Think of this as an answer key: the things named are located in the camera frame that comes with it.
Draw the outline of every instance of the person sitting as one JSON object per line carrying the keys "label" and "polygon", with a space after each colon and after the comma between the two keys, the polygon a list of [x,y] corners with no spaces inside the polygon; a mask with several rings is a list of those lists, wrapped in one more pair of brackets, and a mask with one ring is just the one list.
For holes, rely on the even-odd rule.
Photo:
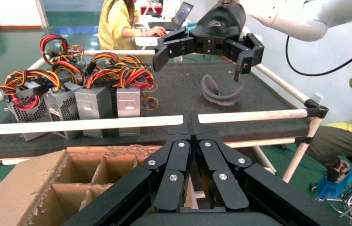
{"label": "person sitting", "polygon": [[133,50],[137,46],[132,37],[166,35],[163,27],[154,27],[144,32],[132,28],[139,20],[134,3],[137,0],[105,0],[98,25],[98,39],[102,50]]}
{"label": "person sitting", "polygon": [[[352,88],[352,77],[349,84]],[[338,157],[352,157],[352,120],[320,126],[306,153],[326,167],[327,174],[322,180],[329,182],[327,193],[332,197],[340,195],[352,181],[350,164]],[[318,193],[325,189],[320,187],[321,181]]]}

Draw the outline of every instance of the keyboard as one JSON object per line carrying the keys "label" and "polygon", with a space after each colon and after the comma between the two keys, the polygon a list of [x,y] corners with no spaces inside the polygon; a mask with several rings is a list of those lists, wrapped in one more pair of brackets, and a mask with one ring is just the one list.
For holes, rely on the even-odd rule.
{"label": "keyboard", "polygon": [[167,31],[177,30],[178,28],[172,22],[151,22],[149,23],[149,28],[153,27],[163,27]]}

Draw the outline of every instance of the robotic arm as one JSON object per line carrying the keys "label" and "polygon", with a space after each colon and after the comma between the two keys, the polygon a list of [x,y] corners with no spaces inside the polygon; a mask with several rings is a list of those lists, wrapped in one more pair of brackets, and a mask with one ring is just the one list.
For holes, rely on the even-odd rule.
{"label": "robotic arm", "polygon": [[236,63],[234,81],[262,62],[264,46],[251,33],[241,37],[251,15],[263,25],[303,41],[324,37],[328,28],[352,22],[352,0],[219,0],[191,31],[159,38],[153,65],[193,52],[224,56]]}
{"label": "robotic arm", "polygon": [[302,41],[324,37],[328,28],[352,22],[352,0],[240,0],[247,15]]}

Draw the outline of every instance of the laptop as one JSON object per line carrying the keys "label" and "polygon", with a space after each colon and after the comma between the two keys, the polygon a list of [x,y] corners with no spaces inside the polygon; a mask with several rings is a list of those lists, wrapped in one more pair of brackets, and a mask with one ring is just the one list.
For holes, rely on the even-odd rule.
{"label": "laptop", "polygon": [[150,22],[148,23],[148,26],[149,28],[163,27],[167,31],[178,30],[181,28],[184,21],[187,19],[193,7],[193,5],[183,2],[171,22]]}

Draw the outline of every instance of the white pipe frame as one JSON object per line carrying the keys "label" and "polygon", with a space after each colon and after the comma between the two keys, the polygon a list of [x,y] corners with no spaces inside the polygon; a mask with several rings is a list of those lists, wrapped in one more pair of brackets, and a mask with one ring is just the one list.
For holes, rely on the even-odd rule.
{"label": "white pipe frame", "polygon": [[[89,50],[86,51],[88,55],[94,55],[100,52],[106,52],[102,50]],[[149,56],[154,55],[153,50],[113,50],[111,51],[118,55],[139,55]],[[43,58],[39,59],[29,69],[37,69],[44,65]],[[264,73],[275,83],[285,89],[293,97],[298,99],[301,103],[305,104],[309,98],[297,90],[292,85],[288,84],[282,78],[278,77],[275,73],[267,69],[263,65],[256,66],[259,71]],[[0,103],[3,101],[3,95],[0,93]],[[219,123],[219,122],[236,122],[236,121],[257,121],[257,120],[274,120],[274,119],[293,119],[293,118],[306,118],[308,113],[305,109],[296,110],[282,110],[282,111],[263,111],[263,112],[242,112],[242,113],[221,113],[221,114],[201,114],[198,115],[201,123]],[[319,128],[322,119],[314,118],[309,126],[308,137],[313,137]],[[140,118],[123,118],[123,119],[100,119],[100,120],[83,120],[83,121],[57,121],[57,122],[37,122],[37,123],[15,123],[14,124],[0,124],[0,134],[14,134],[14,133],[27,133],[27,132],[51,132],[56,131],[52,128],[60,128],[64,130],[84,130],[84,129],[115,129],[115,128],[128,128],[128,127],[151,127],[151,126],[169,126],[179,125],[183,123],[183,117],[177,116],[162,116],[162,117],[144,117],[143,120]],[[275,144],[290,144],[294,143],[295,138],[280,138],[280,139],[267,139],[267,140],[254,140],[254,141],[243,141],[243,142],[232,142],[227,143],[232,148],[237,147],[255,147],[255,152],[258,153],[262,162],[265,163],[265,167],[274,169],[270,161],[263,154],[260,145],[275,145]],[[301,143],[298,147],[296,154],[294,155],[288,169],[283,177],[283,180],[287,183],[291,179],[294,171],[296,170],[300,160],[306,152],[309,145]],[[15,158],[2,161],[3,165],[17,164],[20,161],[27,160],[28,158]]]}

